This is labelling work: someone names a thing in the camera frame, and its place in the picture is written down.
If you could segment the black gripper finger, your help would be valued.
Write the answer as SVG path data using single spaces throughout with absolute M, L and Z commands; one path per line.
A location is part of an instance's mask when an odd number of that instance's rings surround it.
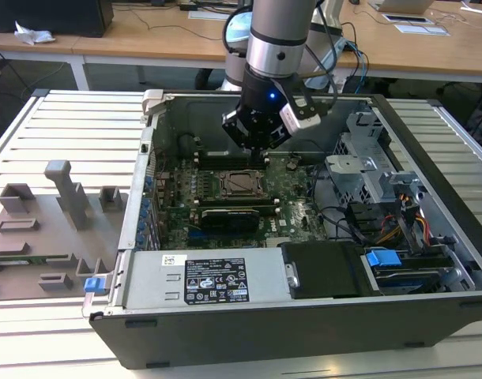
M 260 157 L 263 157 L 268 149 L 276 149 L 291 138 L 280 117 L 262 117 L 258 132 Z
M 222 114 L 222 128 L 234 143 L 250 157 L 259 157 L 260 150 L 254 145 L 250 133 L 241 123 L 236 111 Z

